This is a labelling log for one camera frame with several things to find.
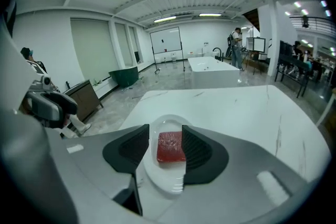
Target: white bathtub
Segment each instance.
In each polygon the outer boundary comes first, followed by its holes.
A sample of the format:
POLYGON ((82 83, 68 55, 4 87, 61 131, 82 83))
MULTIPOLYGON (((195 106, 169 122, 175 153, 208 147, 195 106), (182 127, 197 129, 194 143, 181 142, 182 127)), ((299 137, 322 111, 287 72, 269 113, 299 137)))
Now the white bathtub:
POLYGON ((239 69, 213 57, 188 58, 192 89, 237 87, 239 69))

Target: person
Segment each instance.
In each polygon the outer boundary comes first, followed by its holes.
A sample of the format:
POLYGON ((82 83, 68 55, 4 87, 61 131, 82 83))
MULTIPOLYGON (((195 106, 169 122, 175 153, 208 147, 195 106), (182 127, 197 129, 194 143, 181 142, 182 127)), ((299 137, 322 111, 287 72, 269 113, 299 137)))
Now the person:
POLYGON ((300 60, 300 58, 302 57, 302 51, 298 48, 299 46, 301 46, 301 42, 299 41, 295 41, 293 48, 293 57, 296 57, 298 60, 300 60))
MULTIPOLYGON (((44 64, 41 61, 35 61, 33 59, 33 51, 32 50, 30 50, 29 48, 22 48, 21 54, 23 55, 23 57, 26 60, 37 63, 44 70, 44 72, 47 73, 47 70, 46 70, 46 67, 44 66, 44 64)), ((52 82, 51 82, 51 85, 54 87, 53 88, 54 91, 60 92, 58 87, 55 86, 52 82)), ((31 108, 30 108, 28 100, 26 98, 22 101, 22 104, 20 106, 20 110, 25 114, 31 114, 30 113, 31 108)), ((91 127, 90 123, 89 124, 82 123, 78 119, 77 115, 70 115, 69 120, 72 122, 72 124, 79 131, 80 134, 83 134, 86 130, 88 130, 91 127)), ((70 130, 66 126, 63 127, 63 129, 56 128, 55 130, 57 130, 60 133, 62 133, 63 135, 65 135, 67 138, 78 137, 75 132, 73 132, 72 130, 70 130)))
POLYGON ((240 54, 240 48, 241 48, 241 43, 242 43, 242 39, 240 38, 240 32, 241 29, 239 27, 237 27, 232 33, 231 35, 233 36, 234 39, 234 44, 232 45, 232 60, 231 60, 231 65, 233 65, 234 67, 236 67, 236 62, 238 63, 238 68, 240 69, 240 71, 243 71, 243 67, 242 67, 242 55, 240 54))

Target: red sponge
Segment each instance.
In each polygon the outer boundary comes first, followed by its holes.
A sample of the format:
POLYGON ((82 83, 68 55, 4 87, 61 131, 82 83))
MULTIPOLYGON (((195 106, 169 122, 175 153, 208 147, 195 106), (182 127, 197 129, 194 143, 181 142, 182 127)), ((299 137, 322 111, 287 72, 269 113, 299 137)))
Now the red sponge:
POLYGON ((182 150, 182 132, 159 134, 156 159, 159 163, 185 162, 182 150))

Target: white wall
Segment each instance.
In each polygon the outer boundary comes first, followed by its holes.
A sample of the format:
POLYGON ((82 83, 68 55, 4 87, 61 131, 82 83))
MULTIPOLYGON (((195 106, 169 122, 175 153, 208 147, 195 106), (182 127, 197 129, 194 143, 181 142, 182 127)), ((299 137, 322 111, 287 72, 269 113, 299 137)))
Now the white wall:
POLYGON ((253 27, 253 37, 261 37, 259 30, 255 27, 253 27))
MULTIPOLYGON (((278 8, 278 24, 280 40, 289 44, 294 44, 298 40, 298 34, 294 28, 290 18, 285 14, 285 9, 277 2, 278 8)), ((271 33, 271 18, 269 13, 269 6, 265 5, 258 8, 260 37, 266 38, 266 44, 272 38, 271 33)))
MULTIPOLYGON (((48 10, 18 15, 13 31, 13 40, 17 48, 21 50, 23 47, 27 47, 34 50, 34 59, 44 63, 52 82, 60 88, 61 92, 67 90, 66 81, 71 87, 84 81, 73 46, 70 18, 106 20, 113 25, 114 23, 129 24, 120 19, 111 19, 111 16, 108 15, 79 10, 48 10)), ((147 54, 148 50, 151 51, 152 46, 149 34, 137 25, 129 25, 136 28, 140 48, 147 54)), ((153 63, 154 59, 146 57, 146 61, 153 63)), ((98 97, 103 96, 117 85, 111 79, 104 81, 103 84, 97 87, 98 97)))
POLYGON ((249 29, 246 28, 246 29, 242 29, 241 31, 241 39, 242 39, 241 43, 243 47, 246 47, 246 38, 250 37, 250 33, 248 32, 248 30, 249 29))
MULTIPOLYGON (((180 36, 183 47, 184 59, 188 58, 188 53, 191 51, 193 54, 197 54, 202 51, 206 56, 210 56, 214 48, 218 47, 225 54, 227 49, 227 37, 239 27, 240 24, 234 24, 229 22, 190 22, 185 24, 176 24, 173 26, 166 26, 156 28, 150 31, 155 32, 158 30, 164 30, 174 27, 180 28, 180 36)), ((177 59, 182 59, 182 52, 175 51, 177 59)), ((155 57, 163 60, 166 57, 167 61, 171 60, 171 52, 164 52, 162 54, 156 54, 155 57)))

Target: small white label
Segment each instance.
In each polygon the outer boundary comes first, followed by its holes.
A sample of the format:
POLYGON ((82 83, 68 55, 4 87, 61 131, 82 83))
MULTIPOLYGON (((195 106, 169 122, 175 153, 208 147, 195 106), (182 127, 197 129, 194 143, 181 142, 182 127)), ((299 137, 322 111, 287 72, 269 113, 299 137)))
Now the small white label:
POLYGON ((77 151, 81 151, 83 149, 84 149, 84 147, 82 145, 78 144, 76 146, 68 147, 67 151, 69 152, 69 154, 71 154, 71 153, 74 153, 74 152, 77 152, 77 151))

